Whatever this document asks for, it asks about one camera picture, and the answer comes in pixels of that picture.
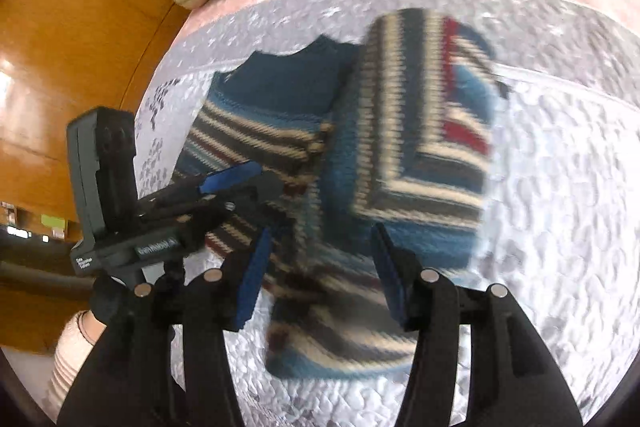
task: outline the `bed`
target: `bed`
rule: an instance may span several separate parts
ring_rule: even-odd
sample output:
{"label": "bed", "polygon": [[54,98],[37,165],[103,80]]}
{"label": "bed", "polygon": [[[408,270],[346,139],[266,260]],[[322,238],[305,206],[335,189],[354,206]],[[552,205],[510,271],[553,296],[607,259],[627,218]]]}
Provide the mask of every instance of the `bed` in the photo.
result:
{"label": "bed", "polygon": [[[450,14],[495,48],[495,73],[513,91],[498,110],[468,285],[513,291],[586,421],[640,343],[640,0],[209,0],[191,13],[138,111],[139,192],[169,182],[215,71],[258,49],[296,51],[322,33],[360,42],[376,16],[402,7]],[[219,263],[197,253],[188,277]],[[393,425],[406,375],[285,381],[266,373],[271,304],[262,293],[246,328],[226,337],[247,425]],[[184,382],[180,335],[174,347],[174,376]],[[465,415],[468,372],[466,331],[452,423]]]}

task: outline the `label on device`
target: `label on device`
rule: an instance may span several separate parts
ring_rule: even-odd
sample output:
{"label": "label on device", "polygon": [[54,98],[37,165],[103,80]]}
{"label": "label on device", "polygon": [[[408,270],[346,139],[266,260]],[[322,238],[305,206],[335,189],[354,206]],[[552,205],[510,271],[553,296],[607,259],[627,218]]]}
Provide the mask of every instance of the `label on device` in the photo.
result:
{"label": "label on device", "polygon": [[146,245],[146,247],[136,247],[136,252],[140,257],[144,257],[145,255],[149,255],[150,253],[160,253],[164,250],[169,250],[170,248],[179,246],[180,242],[175,237],[169,237],[167,239],[163,239],[162,241],[158,241],[157,243]]}
{"label": "label on device", "polygon": [[84,270],[85,268],[87,268],[92,261],[94,260],[93,257],[88,257],[87,259],[83,259],[82,257],[78,257],[76,258],[76,263],[78,263],[78,267],[81,270]]}

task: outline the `mounting bolt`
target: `mounting bolt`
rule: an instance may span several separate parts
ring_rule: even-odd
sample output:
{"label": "mounting bolt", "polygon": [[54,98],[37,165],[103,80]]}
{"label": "mounting bolt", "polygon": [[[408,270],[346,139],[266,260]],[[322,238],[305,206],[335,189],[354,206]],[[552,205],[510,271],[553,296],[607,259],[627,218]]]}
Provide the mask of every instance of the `mounting bolt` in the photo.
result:
{"label": "mounting bolt", "polygon": [[432,270],[431,268],[427,268],[426,270],[422,270],[420,272],[420,279],[425,282],[438,282],[440,278],[440,274],[436,272],[436,270]]}
{"label": "mounting bolt", "polygon": [[203,277],[207,282],[218,282],[222,279],[222,270],[220,268],[212,268],[204,272]]}
{"label": "mounting bolt", "polygon": [[138,284],[135,288],[133,288],[133,293],[136,297],[146,297],[151,293],[152,286],[148,282],[143,282],[142,284]]}
{"label": "mounting bolt", "polygon": [[509,294],[509,290],[501,284],[494,284],[491,286],[491,293],[498,299],[502,299]]}

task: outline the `folded sweater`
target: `folded sweater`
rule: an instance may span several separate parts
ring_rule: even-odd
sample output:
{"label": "folded sweater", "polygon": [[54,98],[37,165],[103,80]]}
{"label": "folded sweater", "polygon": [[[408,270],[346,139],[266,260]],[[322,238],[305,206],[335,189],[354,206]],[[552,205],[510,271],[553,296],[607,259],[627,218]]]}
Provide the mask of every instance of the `folded sweater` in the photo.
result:
{"label": "folded sweater", "polygon": [[[297,54],[256,53],[213,76],[175,176],[256,160],[286,184],[288,220],[264,286],[274,298],[266,367],[281,378],[404,370],[415,335],[391,319],[369,233],[454,277],[474,250],[497,96],[492,51],[468,26],[406,9],[363,46],[320,37]],[[221,256],[252,223],[212,230]]]}

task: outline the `blue gripper pad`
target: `blue gripper pad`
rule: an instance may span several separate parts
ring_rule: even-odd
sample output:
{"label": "blue gripper pad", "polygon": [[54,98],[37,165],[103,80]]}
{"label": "blue gripper pad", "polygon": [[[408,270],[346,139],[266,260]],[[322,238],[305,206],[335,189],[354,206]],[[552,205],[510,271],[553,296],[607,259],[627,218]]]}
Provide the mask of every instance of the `blue gripper pad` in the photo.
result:
{"label": "blue gripper pad", "polygon": [[393,319],[407,330],[409,301],[413,285],[422,267],[415,253],[394,247],[384,225],[371,228],[371,254]]}
{"label": "blue gripper pad", "polygon": [[261,172],[262,166],[257,162],[241,163],[208,176],[200,186],[200,192],[202,194],[215,194],[220,190],[227,190],[247,181],[249,178],[261,174]]}
{"label": "blue gripper pad", "polygon": [[262,284],[264,272],[267,270],[270,255],[271,230],[264,228],[256,242],[255,251],[244,270],[244,275],[238,286],[236,316],[231,320],[232,326],[236,331],[244,328],[245,322],[254,314],[255,301],[260,292],[260,285]]}

